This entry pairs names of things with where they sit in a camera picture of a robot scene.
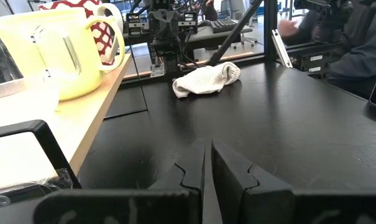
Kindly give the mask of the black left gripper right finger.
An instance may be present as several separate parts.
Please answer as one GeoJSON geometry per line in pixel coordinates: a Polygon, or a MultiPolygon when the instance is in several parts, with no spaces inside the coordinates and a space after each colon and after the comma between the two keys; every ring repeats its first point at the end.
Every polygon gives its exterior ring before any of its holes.
{"type": "Polygon", "coordinates": [[[376,190],[299,189],[219,140],[211,165],[224,224],[376,224],[376,190]]]}

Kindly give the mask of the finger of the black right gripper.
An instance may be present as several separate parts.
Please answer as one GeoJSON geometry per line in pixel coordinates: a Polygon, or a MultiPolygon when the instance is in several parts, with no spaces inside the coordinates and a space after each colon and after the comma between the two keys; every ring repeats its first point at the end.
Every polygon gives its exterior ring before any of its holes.
{"type": "Polygon", "coordinates": [[[165,40],[172,40],[178,34],[179,15],[176,11],[165,11],[165,40]]]}
{"type": "Polygon", "coordinates": [[[150,33],[153,40],[165,40],[163,33],[163,19],[165,11],[151,11],[150,12],[150,33]]]}

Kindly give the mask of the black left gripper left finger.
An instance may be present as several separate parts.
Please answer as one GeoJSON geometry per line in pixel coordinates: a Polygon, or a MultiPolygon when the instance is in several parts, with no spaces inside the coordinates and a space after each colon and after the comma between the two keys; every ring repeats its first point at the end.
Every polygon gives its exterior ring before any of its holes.
{"type": "Polygon", "coordinates": [[[196,140],[147,189],[59,190],[34,209],[34,224],[202,224],[205,143],[196,140]]]}

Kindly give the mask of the red white patterned mug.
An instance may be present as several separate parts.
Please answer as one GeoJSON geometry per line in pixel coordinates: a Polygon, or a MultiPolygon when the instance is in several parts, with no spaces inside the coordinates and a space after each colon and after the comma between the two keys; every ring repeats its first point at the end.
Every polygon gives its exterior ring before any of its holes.
{"type": "MultiPolygon", "coordinates": [[[[123,30],[123,18],[120,10],[112,3],[102,0],[59,0],[44,3],[38,9],[65,9],[69,7],[80,7],[85,10],[87,18],[92,16],[106,16],[114,19],[118,29],[123,30]]],[[[105,22],[97,22],[91,26],[91,32],[103,65],[112,65],[116,56],[119,44],[116,37],[112,37],[114,29],[105,22]]]]}

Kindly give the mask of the large yellow mug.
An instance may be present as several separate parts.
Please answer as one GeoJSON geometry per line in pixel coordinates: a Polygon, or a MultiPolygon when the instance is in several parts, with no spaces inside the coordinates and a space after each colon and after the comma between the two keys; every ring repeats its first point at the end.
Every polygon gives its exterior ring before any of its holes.
{"type": "Polygon", "coordinates": [[[52,78],[59,100],[71,100],[97,89],[106,71],[124,60],[120,56],[112,65],[102,63],[91,31],[98,22],[111,26],[118,44],[124,45],[113,17],[87,17],[82,7],[2,16],[0,39],[23,77],[52,78]]]}

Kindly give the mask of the small clear glass mug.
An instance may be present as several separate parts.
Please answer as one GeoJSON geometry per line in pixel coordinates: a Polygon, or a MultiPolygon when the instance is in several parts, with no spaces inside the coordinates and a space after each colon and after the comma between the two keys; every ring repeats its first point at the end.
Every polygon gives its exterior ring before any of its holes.
{"type": "Polygon", "coordinates": [[[54,109],[62,88],[82,73],[71,34],[60,25],[0,25],[0,41],[20,75],[0,83],[0,99],[20,96],[54,109]]]}

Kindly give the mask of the person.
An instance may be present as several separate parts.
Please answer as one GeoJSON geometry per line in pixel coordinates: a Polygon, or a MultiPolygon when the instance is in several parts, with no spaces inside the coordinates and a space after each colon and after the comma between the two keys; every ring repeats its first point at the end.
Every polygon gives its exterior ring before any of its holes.
{"type": "Polygon", "coordinates": [[[338,49],[325,81],[362,98],[369,98],[376,83],[376,15],[360,45],[338,49]]]}
{"type": "Polygon", "coordinates": [[[214,0],[204,0],[203,4],[205,19],[215,21],[218,18],[218,14],[214,7],[214,0]]]}

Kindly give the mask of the black keyboard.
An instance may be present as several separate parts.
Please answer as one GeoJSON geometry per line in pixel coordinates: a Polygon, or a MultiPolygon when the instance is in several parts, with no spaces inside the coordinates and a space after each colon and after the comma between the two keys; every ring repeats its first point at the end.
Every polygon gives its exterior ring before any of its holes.
{"type": "Polygon", "coordinates": [[[231,19],[217,19],[210,22],[210,27],[214,34],[232,31],[236,25],[237,22],[231,19]]]}

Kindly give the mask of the white waffle cloth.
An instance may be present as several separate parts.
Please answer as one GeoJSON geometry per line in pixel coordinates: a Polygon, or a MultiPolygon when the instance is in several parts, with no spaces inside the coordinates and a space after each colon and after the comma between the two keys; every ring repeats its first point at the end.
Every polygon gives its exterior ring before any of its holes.
{"type": "Polygon", "coordinates": [[[172,83],[177,98],[185,98],[190,93],[196,95],[220,92],[224,86],[237,81],[241,69],[232,62],[224,62],[216,66],[197,68],[187,75],[177,78],[172,83]]]}

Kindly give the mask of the grey office chair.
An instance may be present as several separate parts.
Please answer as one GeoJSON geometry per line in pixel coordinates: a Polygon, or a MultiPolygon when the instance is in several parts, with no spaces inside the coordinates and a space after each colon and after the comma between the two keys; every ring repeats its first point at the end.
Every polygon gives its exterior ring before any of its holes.
{"type": "MultiPolygon", "coordinates": [[[[239,21],[242,19],[248,7],[251,5],[251,0],[221,0],[221,9],[219,12],[219,19],[232,19],[239,21]]],[[[246,26],[253,27],[254,22],[257,22],[256,13],[250,17],[249,21],[246,22],[246,26]]],[[[244,46],[245,43],[250,43],[251,47],[258,43],[258,40],[253,37],[246,37],[241,34],[241,44],[244,46]]]]}

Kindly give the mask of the person's hand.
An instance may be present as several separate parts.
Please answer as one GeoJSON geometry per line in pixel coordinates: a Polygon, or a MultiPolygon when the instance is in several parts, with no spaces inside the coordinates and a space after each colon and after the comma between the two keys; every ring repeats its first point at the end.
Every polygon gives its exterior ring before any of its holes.
{"type": "Polygon", "coordinates": [[[277,29],[281,37],[289,37],[299,32],[297,21],[281,20],[277,29]]]}

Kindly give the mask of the clear plastic wrap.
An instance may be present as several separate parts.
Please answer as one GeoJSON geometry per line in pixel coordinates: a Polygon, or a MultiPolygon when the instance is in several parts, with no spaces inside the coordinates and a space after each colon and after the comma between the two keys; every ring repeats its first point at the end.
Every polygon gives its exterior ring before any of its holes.
{"type": "Polygon", "coordinates": [[[52,174],[39,180],[28,180],[25,183],[0,187],[0,195],[28,193],[38,190],[38,193],[49,194],[56,190],[72,189],[75,183],[75,174],[66,168],[55,170],[52,174]]]}

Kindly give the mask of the black aluminium table frame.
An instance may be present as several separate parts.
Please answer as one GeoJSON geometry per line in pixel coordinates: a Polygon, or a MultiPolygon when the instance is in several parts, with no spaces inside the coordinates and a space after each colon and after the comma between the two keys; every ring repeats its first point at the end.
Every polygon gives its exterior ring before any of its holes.
{"type": "MultiPolygon", "coordinates": [[[[263,4],[265,6],[265,9],[264,9],[265,56],[266,57],[274,56],[274,54],[277,54],[277,51],[272,41],[272,30],[277,29],[276,3],[277,3],[277,0],[252,0],[250,7],[248,8],[248,10],[246,10],[242,19],[239,21],[236,21],[237,25],[233,28],[232,31],[229,31],[229,32],[221,32],[221,33],[214,34],[210,27],[210,21],[209,21],[207,23],[207,26],[209,27],[209,29],[211,29],[211,35],[209,37],[202,38],[202,39],[197,38],[197,35],[199,34],[199,29],[198,29],[197,34],[182,38],[184,47],[185,47],[185,53],[186,51],[191,50],[193,48],[205,48],[205,47],[210,47],[212,45],[218,45],[219,46],[218,51],[214,53],[210,57],[210,59],[203,62],[202,66],[217,64],[219,61],[221,61],[221,57],[226,52],[227,48],[230,47],[231,44],[233,44],[235,40],[241,36],[245,28],[246,22],[248,22],[250,17],[253,16],[254,13],[256,13],[259,6],[263,4]]],[[[149,12],[151,11],[151,3],[149,5],[144,6],[143,10],[147,11],[149,14],[149,12]]],[[[174,9],[173,7],[169,11],[178,11],[179,13],[187,12],[187,11],[181,11],[180,8],[174,9]]],[[[192,71],[193,69],[198,68],[200,66],[198,63],[196,63],[195,60],[193,60],[192,58],[189,58],[187,54],[185,58],[188,59],[185,67],[181,67],[181,70],[179,72],[166,73],[165,75],[176,75],[179,73],[192,71]]]]}

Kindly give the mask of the silver metal bracket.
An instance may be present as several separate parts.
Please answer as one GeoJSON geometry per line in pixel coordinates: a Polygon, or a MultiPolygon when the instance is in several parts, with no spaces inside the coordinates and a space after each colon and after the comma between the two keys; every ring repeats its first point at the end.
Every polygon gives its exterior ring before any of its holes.
{"type": "Polygon", "coordinates": [[[278,32],[277,29],[272,30],[272,41],[276,48],[277,54],[280,58],[282,65],[287,68],[292,68],[293,65],[291,63],[291,60],[289,58],[289,55],[287,53],[283,40],[280,36],[280,33],[278,32]]]}

